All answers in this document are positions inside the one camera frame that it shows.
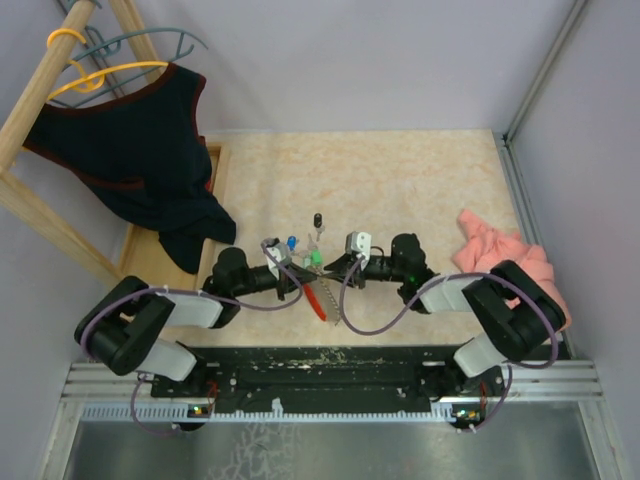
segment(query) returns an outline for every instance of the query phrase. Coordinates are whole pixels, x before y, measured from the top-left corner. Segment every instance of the blue cap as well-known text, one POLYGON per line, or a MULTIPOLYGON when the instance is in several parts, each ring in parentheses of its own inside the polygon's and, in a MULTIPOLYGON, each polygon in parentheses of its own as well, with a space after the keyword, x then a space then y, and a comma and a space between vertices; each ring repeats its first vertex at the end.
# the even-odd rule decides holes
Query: blue cap
POLYGON ((296 243, 298 243, 298 240, 293 235, 287 238, 287 247, 289 247, 289 250, 292 252, 296 249, 296 243))

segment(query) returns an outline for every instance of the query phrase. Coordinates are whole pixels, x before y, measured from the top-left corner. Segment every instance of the green marker cap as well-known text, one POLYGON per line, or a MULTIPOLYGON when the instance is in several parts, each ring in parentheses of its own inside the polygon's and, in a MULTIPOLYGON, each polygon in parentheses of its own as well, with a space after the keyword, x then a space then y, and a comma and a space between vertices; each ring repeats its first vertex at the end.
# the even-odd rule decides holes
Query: green marker cap
POLYGON ((311 265, 322 265, 322 255, 320 255, 318 250, 311 252, 311 265))

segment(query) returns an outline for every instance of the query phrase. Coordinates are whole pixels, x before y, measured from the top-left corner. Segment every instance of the black tank top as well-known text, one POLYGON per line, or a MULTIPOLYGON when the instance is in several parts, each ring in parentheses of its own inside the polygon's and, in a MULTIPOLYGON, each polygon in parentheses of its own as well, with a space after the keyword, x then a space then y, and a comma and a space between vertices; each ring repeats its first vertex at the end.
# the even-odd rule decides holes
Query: black tank top
POLYGON ((207 189, 211 159, 195 117, 205 83, 169 64, 155 82, 101 105, 45 104, 24 146, 71 170, 119 217, 159 232, 173 261, 196 273, 205 238, 236 237, 207 189))

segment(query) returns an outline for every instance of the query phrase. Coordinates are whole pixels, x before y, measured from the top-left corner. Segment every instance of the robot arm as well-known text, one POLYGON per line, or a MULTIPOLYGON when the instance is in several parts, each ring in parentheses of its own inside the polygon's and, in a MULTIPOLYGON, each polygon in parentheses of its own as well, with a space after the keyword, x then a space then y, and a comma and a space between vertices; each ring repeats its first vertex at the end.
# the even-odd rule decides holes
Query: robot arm
MULTIPOLYGON (((318 277, 294 265, 288 250, 277 239, 266 248, 300 283, 309 283, 318 277)), ((283 300, 296 286, 268 260, 266 265, 250 268, 242 250, 227 248, 218 257, 203 291, 235 300, 251 293, 276 290, 278 298, 283 300)), ((548 338, 548 331, 527 303, 521 302, 514 308, 506 304, 505 300, 513 300, 515 295, 499 283, 486 278, 455 278, 463 274, 439 277, 427 267, 425 260, 426 255, 414 234, 396 236, 390 256, 376 256, 371 255, 371 236, 354 232, 347 237, 346 253, 325 269, 330 272, 330 278, 344 281, 347 272, 360 262, 349 283, 351 287, 364 288, 367 281, 400 283, 397 293, 406 305, 429 283, 432 288, 420 296, 411 306, 412 310, 423 314, 441 311, 475 314, 484 333, 458 348, 444 371, 438 373, 440 378, 435 383, 442 387, 440 394, 459 392, 463 385, 504 360, 521 361, 548 338)), ((514 262, 502 262, 491 274, 516 285, 532 299, 554 331, 565 324, 560 307, 514 262)), ((135 277, 123 280, 83 319, 76 330, 76 341, 81 343, 85 329, 98 312, 132 293, 153 290, 147 287, 135 277)), ((221 304, 196 292, 187 297, 146 293, 105 315, 88 336, 86 347, 94 358, 118 375, 142 370, 176 382, 202 383, 206 381, 206 364, 187 347, 158 340, 160 331, 170 325, 220 328, 239 310, 237 304, 221 304), (125 320, 123 315, 132 317, 133 321, 125 320)))
MULTIPOLYGON (((454 383, 465 383, 505 360, 519 362, 549 338, 527 303, 520 302, 514 308, 507 305, 506 301, 516 295, 496 281, 455 278, 464 275, 439 277, 427 267, 415 234, 396 236, 388 257, 371 255, 370 246, 369 234, 353 232, 347 237, 346 253, 325 269, 332 272, 331 278, 343 281, 355 262, 362 259, 349 286, 364 288, 367 280, 400 283, 397 292, 405 305, 430 283, 433 286, 420 295, 411 310, 422 314, 472 312, 482 325, 484 333, 462 345, 448 365, 454 383)), ((562 309, 515 262, 503 261, 490 273, 518 287, 542 310, 555 332, 564 326, 562 309)))

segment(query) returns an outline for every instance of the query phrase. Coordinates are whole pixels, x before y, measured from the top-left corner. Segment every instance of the yellow hanger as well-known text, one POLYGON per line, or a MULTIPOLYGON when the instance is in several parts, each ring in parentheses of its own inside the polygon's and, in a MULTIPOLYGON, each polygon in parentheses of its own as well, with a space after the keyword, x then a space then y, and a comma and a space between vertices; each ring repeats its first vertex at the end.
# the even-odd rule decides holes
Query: yellow hanger
MULTIPOLYGON (((49 38, 47 38, 47 48, 51 47, 51 44, 56 39, 56 37, 58 37, 59 35, 63 35, 63 34, 73 35, 81 43, 84 43, 84 44, 87 43, 87 41, 85 40, 84 36, 80 32, 76 32, 75 30, 72 30, 70 28, 59 28, 59 29, 54 30, 53 32, 51 32, 51 35, 49 35, 49 38)), ((78 73, 80 73, 80 76, 82 78, 86 78, 87 77, 87 74, 85 73, 84 68, 82 68, 82 65, 80 65, 78 62, 76 62, 75 60, 68 60, 67 63, 69 63, 70 65, 73 65, 74 67, 76 67, 76 70, 78 70, 78 73)), ((97 90, 98 88, 100 88, 104 84, 104 80, 105 80, 104 77, 102 77, 102 78, 98 79, 98 81, 96 83, 85 81, 85 82, 83 82, 84 85, 76 85, 75 87, 73 87, 73 89, 76 92, 80 92, 80 93, 93 92, 94 90, 97 90)))
MULTIPOLYGON (((52 98, 57 97, 58 95, 60 95, 63 92, 66 92, 69 89, 76 89, 78 87, 78 85, 95 85, 93 83, 90 83, 91 80, 95 79, 95 78, 99 78, 100 82, 104 83, 104 78, 105 75, 109 74, 109 73, 113 73, 113 72, 118 72, 120 70, 127 70, 129 68, 136 68, 136 67, 166 67, 168 66, 169 63, 167 62, 157 62, 157 61, 148 61, 148 62, 133 62, 133 63, 124 63, 122 65, 118 65, 115 67, 109 67, 109 68, 104 68, 98 72, 92 73, 90 75, 86 75, 83 76, 82 78, 79 78, 77 80, 74 80, 73 82, 67 83, 66 85, 63 85, 62 87, 58 88, 57 90, 54 90, 53 92, 51 92, 49 94, 49 97, 47 98, 47 100, 51 100, 52 98)), ((100 88, 100 86, 102 86, 102 83, 100 83, 100 85, 98 85, 97 87, 93 87, 90 90, 78 90, 78 91, 82 91, 83 93, 87 93, 87 92, 91 92, 93 90, 95 90, 96 88, 100 88)))
MULTIPOLYGON (((55 38, 58 35, 62 35, 62 34, 73 35, 82 43, 87 43, 87 41, 85 40, 85 38, 82 36, 80 32, 76 32, 75 30, 72 30, 70 28, 59 28, 51 32, 51 35, 49 35, 49 38, 47 38, 47 48, 51 46, 51 43, 55 40, 55 38)), ((125 63, 123 65, 118 65, 116 67, 105 68, 98 72, 87 75, 84 69, 82 68, 82 65, 80 65, 78 62, 76 62, 75 60, 69 60, 69 63, 74 67, 76 67, 76 70, 78 70, 78 73, 80 74, 81 78, 79 78, 78 80, 74 80, 73 82, 67 83, 66 85, 63 85, 62 87, 54 90, 52 93, 49 94, 49 96, 47 97, 47 100, 51 100, 52 98, 57 97, 58 95, 60 95, 63 92, 66 92, 69 89, 73 89, 76 92, 80 92, 80 93, 93 92, 94 90, 97 90, 104 84, 106 75, 109 73, 118 72, 120 70, 126 70, 128 68, 166 67, 167 65, 169 65, 167 62, 156 62, 156 61, 133 62, 133 63, 125 63)))

